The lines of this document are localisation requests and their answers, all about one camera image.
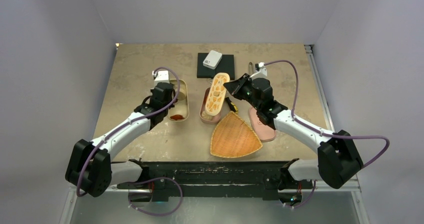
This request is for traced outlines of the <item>beige lunch box lid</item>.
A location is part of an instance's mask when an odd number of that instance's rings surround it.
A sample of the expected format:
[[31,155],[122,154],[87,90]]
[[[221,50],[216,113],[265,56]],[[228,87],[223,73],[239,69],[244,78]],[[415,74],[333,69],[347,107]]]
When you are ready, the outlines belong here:
[[227,92],[224,84],[229,81],[230,76],[225,72],[219,72],[214,76],[204,110],[207,114],[215,116],[222,110]]

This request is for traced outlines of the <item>beige lunch box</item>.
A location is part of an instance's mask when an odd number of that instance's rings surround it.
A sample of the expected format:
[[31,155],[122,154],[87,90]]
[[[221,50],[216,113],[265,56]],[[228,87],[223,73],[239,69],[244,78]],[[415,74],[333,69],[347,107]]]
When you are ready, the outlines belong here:
[[[174,108],[169,109],[167,118],[171,122],[183,122],[189,117],[189,114],[190,114],[190,110],[189,110],[187,84],[184,80],[180,79],[180,89],[177,95],[177,103]],[[175,121],[170,119],[170,117],[173,115],[182,115],[185,117],[185,119]]]

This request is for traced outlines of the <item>dark red round food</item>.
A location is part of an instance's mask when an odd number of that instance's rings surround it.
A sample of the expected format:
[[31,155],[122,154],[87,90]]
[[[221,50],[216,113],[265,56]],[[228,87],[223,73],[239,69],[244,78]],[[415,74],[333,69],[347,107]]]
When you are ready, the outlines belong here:
[[174,120],[174,121],[179,121],[179,120],[184,120],[185,117],[183,115],[180,115],[180,114],[175,114],[175,115],[172,115],[170,117],[170,119],[171,120]]

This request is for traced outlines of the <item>black metal tongs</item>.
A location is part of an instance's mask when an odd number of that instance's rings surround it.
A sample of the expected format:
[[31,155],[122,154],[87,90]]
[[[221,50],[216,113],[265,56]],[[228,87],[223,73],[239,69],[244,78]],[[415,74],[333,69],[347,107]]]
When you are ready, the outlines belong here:
[[254,64],[252,62],[248,63],[248,74],[251,76],[254,73]]

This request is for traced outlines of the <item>beige steamed bun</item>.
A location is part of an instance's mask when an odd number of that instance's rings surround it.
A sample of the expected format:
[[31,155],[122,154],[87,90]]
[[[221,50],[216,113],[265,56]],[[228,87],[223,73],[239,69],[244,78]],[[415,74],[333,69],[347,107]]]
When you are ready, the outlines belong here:
[[205,111],[201,113],[201,118],[207,121],[212,120],[214,117],[212,115],[207,114]]

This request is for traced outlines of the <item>woven bamboo basket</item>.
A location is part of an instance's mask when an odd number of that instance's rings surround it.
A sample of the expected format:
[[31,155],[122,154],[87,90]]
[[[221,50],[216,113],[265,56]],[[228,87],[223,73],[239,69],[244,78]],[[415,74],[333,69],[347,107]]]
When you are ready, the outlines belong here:
[[210,154],[235,159],[251,155],[263,148],[257,134],[238,114],[230,111],[213,130]]

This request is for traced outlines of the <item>pink lunch box lid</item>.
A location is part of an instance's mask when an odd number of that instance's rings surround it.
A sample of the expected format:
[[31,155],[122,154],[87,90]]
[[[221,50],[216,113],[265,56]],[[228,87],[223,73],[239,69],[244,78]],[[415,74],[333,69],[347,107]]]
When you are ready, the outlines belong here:
[[276,131],[260,121],[257,111],[253,107],[249,109],[248,116],[251,127],[261,142],[271,142],[276,138]]

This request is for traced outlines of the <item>pink lunch box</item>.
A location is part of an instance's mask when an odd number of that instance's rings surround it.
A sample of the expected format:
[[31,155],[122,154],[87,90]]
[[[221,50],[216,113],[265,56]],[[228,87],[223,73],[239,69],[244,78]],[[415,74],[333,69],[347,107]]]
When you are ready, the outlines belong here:
[[221,120],[222,112],[220,111],[217,115],[211,116],[205,113],[206,101],[208,99],[208,95],[210,92],[210,88],[208,87],[204,92],[204,97],[202,101],[202,105],[199,111],[200,119],[205,124],[217,124]]

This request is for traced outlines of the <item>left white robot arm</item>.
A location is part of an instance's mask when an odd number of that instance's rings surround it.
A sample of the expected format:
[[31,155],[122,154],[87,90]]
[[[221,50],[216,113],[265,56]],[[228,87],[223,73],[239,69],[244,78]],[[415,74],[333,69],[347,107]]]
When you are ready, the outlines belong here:
[[65,180],[75,185],[76,195],[98,197],[109,186],[131,183],[146,187],[149,175],[135,161],[113,163],[117,154],[139,136],[151,131],[174,107],[181,84],[159,82],[151,95],[129,117],[109,132],[91,141],[80,139],[73,146]]

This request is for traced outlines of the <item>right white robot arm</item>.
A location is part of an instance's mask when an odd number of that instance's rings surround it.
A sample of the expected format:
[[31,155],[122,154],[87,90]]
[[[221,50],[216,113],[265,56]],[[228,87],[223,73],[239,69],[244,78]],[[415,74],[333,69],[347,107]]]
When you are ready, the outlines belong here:
[[290,135],[317,154],[315,159],[295,158],[281,169],[281,188],[292,188],[303,180],[321,180],[334,189],[355,176],[364,163],[350,134],[320,128],[295,115],[274,99],[270,81],[248,74],[224,84],[229,94],[247,101],[266,126]]

